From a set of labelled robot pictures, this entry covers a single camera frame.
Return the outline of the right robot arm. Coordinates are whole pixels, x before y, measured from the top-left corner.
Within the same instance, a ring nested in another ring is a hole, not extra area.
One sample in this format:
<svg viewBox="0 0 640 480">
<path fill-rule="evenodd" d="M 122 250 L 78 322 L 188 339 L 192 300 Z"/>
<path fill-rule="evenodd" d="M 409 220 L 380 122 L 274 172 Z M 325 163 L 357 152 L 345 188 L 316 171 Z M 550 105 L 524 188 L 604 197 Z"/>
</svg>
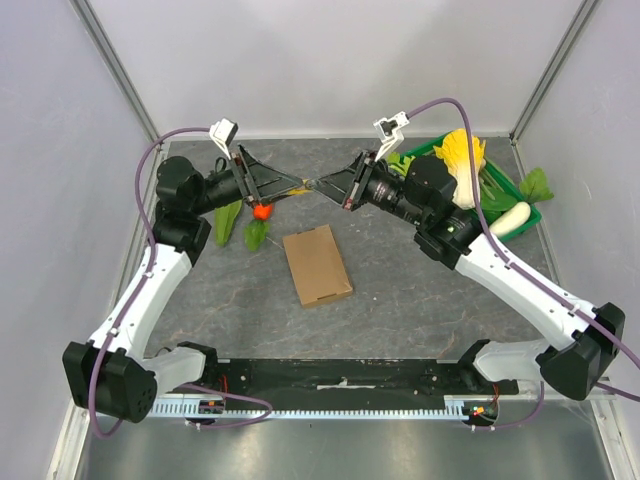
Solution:
<svg viewBox="0 0 640 480">
<path fill-rule="evenodd" d="M 542 336 L 477 342 L 458 368 L 460 386 L 477 394 L 502 380 L 543 381 L 569 399 L 586 399 L 619 353 L 623 311 L 571 295 L 485 234 L 470 211 L 453 203 L 456 180 L 435 156 L 414 160 L 405 177 L 374 157 L 363 152 L 307 186 L 346 210 L 369 203 L 413 224 L 423 253 L 490 290 Z"/>
</svg>

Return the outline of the brown cardboard express box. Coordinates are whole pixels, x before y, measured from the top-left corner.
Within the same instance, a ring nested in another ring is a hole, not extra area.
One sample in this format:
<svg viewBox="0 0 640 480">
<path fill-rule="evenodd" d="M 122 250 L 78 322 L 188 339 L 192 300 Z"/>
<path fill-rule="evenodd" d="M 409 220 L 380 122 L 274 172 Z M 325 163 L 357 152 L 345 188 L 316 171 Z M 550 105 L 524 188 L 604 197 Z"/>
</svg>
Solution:
<svg viewBox="0 0 640 480">
<path fill-rule="evenodd" d="M 332 303 L 353 294 L 351 280 L 329 225 L 287 235 L 283 245 L 303 308 Z"/>
</svg>

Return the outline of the yellow utility knife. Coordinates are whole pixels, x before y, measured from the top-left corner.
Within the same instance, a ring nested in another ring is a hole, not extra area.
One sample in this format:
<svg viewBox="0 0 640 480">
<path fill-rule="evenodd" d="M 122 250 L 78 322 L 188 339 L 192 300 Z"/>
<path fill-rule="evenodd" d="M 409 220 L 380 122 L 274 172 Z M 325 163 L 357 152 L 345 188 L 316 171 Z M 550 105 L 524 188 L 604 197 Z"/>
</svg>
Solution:
<svg viewBox="0 0 640 480">
<path fill-rule="evenodd" d="M 289 191 L 286 192 L 287 196 L 296 196 L 296 195 L 303 195 L 303 194 L 307 194 L 307 193 L 311 193 L 312 189 L 309 188 L 307 185 L 301 185 L 300 187 L 297 188 L 293 188 Z"/>
</svg>

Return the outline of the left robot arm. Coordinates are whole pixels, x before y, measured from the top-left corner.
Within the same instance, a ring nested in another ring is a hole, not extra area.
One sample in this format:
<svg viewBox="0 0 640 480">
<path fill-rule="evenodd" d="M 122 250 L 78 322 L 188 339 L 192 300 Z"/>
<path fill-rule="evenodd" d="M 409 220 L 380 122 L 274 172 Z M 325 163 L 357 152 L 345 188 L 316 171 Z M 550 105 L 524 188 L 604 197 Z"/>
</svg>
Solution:
<svg viewBox="0 0 640 480">
<path fill-rule="evenodd" d="M 183 156 L 166 158 L 156 175 L 155 220 L 138 271 L 89 340 L 70 343 L 62 356 L 76 406 L 131 423 L 148 415 L 157 396 L 183 384 L 198 393 L 218 385 L 212 347 L 183 342 L 167 354 L 144 356 L 168 300 L 206 246 L 211 225 L 205 214 L 236 201 L 270 204 L 304 184 L 245 148 L 209 175 Z"/>
</svg>

